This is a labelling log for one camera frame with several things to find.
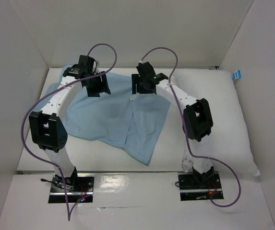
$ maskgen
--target blue tag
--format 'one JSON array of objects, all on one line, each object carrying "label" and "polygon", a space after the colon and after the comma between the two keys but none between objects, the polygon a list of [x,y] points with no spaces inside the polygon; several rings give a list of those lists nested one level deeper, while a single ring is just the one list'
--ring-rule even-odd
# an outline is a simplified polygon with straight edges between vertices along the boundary
[{"label": "blue tag", "polygon": [[233,74],[232,74],[232,80],[235,81],[236,79],[239,79],[241,78],[241,71],[235,71]]}]

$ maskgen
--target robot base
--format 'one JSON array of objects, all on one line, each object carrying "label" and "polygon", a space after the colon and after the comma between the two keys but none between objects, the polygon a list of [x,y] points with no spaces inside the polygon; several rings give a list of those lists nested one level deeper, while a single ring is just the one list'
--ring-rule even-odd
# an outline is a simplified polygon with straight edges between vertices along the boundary
[{"label": "robot base", "polygon": [[[94,176],[78,176],[76,178],[76,186],[75,188],[68,186],[67,187],[67,196],[69,203],[75,203],[78,199],[83,196],[88,195],[86,198],[81,200],[81,203],[92,203],[93,202],[93,191],[94,191]],[[50,196],[48,203],[66,203],[65,201],[65,193],[63,186],[61,184],[51,184]]]},{"label": "robot base", "polygon": [[212,193],[214,193],[213,199],[224,199],[218,172],[215,172],[204,184],[198,184],[192,172],[179,174],[178,178],[179,181],[175,185],[180,189],[181,201],[208,200]]}]

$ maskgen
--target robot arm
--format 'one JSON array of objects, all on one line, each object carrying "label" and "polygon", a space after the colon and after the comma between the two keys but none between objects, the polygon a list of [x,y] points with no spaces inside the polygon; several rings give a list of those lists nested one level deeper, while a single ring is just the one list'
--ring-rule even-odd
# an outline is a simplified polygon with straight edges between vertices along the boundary
[{"label": "robot arm", "polygon": [[[79,64],[67,68],[61,79],[59,88],[70,84],[77,79],[98,74],[98,63],[89,56],[80,56]],[[98,97],[99,93],[110,94],[106,75],[82,81],[81,84],[72,84],[57,92],[40,112],[31,112],[29,116],[32,140],[48,155],[51,162],[59,165],[64,173],[66,184],[74,187],[77,171],[71,163],[66,151],[68,134],[62,124],[62,119],[71,101],[83,86],[86,87],[88,96]],[[54,167],[56,179],[61,182],[60,170]]]},{"label": "robot arm", "polygon": [[[177,106],[176,99],[170,88],[168,77],[163,73],[156,74],[149,62],[139,63],[136,67],[139,74],[132,74],[132,93],[156,93]],[[185,120],[189,139],[195,146],[195,155],[208,156],[210,149],[208,146],[208,135],[213,126],[209,103],[206,99],[194,98],[173,85],[178,102]],[[182,160],[182,169],[188,172],[191,162],[188,160],[188,149],[185,151]],[[199,184],[205,183],[214,174],[212,162],[209,159],[194,158],[193,173],[195,180]]]}]

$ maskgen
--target white cushion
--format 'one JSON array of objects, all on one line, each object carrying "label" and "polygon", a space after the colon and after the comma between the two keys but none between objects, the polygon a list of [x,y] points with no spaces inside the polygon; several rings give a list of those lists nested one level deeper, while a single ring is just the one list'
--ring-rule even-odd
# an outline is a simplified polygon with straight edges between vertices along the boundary
[{"label": "white cushion", "polygon": [[[222,70],[178,69],[174,76],[178,86],[186,93],[209,102],[214,124],[210,134],[210,155],[225,162],[237,173],[260,175],[253,161],[231,73]],[[213,165],[217,171],[229,171],[216,161]]]}]

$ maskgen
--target light blue cloth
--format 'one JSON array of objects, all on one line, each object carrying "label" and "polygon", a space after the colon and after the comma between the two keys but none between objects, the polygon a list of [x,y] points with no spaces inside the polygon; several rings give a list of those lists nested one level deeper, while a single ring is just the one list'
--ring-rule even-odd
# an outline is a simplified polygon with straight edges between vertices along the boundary
[{"label": "light blue cloth", "polygon": [[[123,148],[148,165],[170,102],[155,94],[136,94],[134,100],[130,100],[131,77],[109,72],[107,79],[112,94],[101,93],[100,97],[89,98],[83,87],[70,104],[63,124],[72,136],[100,140]],[[59,83],[50,85],[46,93],[58,86]],[[49,98],[35,111],[39,111],[48,101]]]}]

